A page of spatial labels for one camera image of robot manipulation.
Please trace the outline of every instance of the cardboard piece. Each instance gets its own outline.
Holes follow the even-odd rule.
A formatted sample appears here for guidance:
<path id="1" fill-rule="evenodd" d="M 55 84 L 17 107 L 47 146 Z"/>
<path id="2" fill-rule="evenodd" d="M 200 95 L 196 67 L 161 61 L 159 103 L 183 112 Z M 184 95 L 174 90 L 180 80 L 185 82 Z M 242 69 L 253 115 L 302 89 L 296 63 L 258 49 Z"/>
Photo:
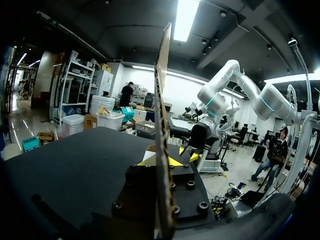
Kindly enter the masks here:
<path id="1" fill-rule="evenodd" d="M 139 117 L 133 117 L 131 122 L 134 125 L 134 124 L 142 122 L 142 121 L 143 121 L 143 119 L 141 119 Z"/>
<path id="2" fill-rule="evenodd" d="M 87 114 L 84 116 L 84 130 L 94 129 L 97 127 L 97 118 L 92 116 L 91 114 Z"/>
<path id="3" fill-rule="evenodd" d="M 50 132 L 38 132 L 36 135 L 39 139 L 41 145 L 45 145 L 47 143 L 51 143 L 55 140 L 55 134 L 53 131 Z"/>

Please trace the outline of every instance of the ceiling beam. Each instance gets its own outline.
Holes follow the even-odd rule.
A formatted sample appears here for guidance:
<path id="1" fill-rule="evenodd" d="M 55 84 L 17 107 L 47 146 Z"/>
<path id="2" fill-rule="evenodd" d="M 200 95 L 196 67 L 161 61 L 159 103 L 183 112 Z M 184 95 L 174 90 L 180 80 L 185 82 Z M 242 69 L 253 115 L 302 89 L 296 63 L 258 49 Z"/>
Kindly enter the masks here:
<path id="1" fill-rule="evenodd" d="M 271 13 L 264 2 L 261 3 L 254 11 L 246 7 L 242 12 L 245 13 L 246 19 L 241 22 L 241 26 L 246 29 L 251 29 L 255 25 L 259 24 Z M 247 32 L 242 27 L 237 26 L 224 39 L 222 39 L 206 57 L 199 61 L 198 68 L 204 68 L 207 66 L 239 38 L 241 38 Z"/>

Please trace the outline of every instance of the plastic crate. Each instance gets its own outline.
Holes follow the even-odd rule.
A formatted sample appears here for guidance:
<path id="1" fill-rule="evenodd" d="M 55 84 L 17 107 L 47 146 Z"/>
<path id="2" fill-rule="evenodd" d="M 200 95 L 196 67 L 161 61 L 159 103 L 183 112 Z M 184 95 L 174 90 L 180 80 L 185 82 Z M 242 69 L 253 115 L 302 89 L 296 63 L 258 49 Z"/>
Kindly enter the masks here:
<path id="1" fill-rule="evenodd" d="M 148 134 L 152 134 L 156 130 L 156 125 L 152 121 L 140 121 L 135 123 L 135 130 L 142 131 Z"/>
<path id="2" fill-rule="evenodd" d="M 114 112 L 114 111 L 111 111 L 109 116 L 101 115 L 98 113 L 96 114 L 96 116 L 97 116 L 96 125 L 98 127 L 105 127 L 105 128 L 114 129 L 114 130 L 121 129 L 123 118 L 125 117 L 124 114 Z"/>

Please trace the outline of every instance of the cardboard box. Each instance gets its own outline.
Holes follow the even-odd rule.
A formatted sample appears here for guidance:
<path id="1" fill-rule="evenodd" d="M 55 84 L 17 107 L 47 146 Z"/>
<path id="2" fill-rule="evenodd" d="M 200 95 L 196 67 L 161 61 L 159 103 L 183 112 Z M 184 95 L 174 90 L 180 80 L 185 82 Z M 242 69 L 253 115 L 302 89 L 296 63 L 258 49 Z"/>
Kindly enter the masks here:
<path id="1" fill-rule="evenodd" d="M 105 71 L 107 71 L 107 72 L 109 72 L 109 73 L 112 72 L 112 68 L 109 67 L 107 64 L 105 64 L 105 63 L 100 63 L 100 66 L 101 66 L 101 69 L 102 69 L 102 70 L 105 70 Z"/>
<path id="2" fill-rule="evenodd" d="M 36 136 L 22 140 L 21 143 L 23 152 L 29 152 L 33 149 L 40 147 L 40 142 Z"/>
<path id="3" fill-rule="evenodd" d="M 91 114 L 84 116 L 84 130 L 94 129 L 97 127 L 97 118 Z"/>
<path id="4" fill-rule="evenodd" d="M 36 135 L 37 138 L 39 139 L 39 142 L 41 145 L 45 145 L 47 143 L 51 143 L 55 140 L 55 134 L 53 131 L 50 132 L 38 132 Z"/>

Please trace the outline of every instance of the person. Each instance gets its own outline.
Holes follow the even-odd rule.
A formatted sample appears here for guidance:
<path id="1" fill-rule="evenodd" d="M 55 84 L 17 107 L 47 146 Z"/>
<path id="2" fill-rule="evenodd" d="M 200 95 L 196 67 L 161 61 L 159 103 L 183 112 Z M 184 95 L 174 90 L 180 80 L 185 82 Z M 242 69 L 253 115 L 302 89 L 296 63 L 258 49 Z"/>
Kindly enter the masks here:
<path id="1" fill-rule="evenodd" d="M 248 179 L 248 181 L 257 181 L 258 175 L 262 172 L 262 170 L 266 170 L 270 167 L 271 172 L 264 187 L 264 192 L 268 191 L 274 182 L 275 177 L 279 175 L 282 164 L 284 163 L 288 154 L 288 143 L 286 141 L 287 134 L 288 128 L 284 126 L 281 128 L 280 137 L 277 140 L 273 139 L 271 142 L 269 140 L 266 141 L 266 146 L 269 150 L 268 157 L 265 162 L 258 167 L 255 174 Z"/>
<path id="2" fill-rule="evenodd" d="M 131 95 L 134 94 L 134 83 L 131 81 L 127 86 L 122 88 L 120 98 L 120 107 L 129 107 Z"/>

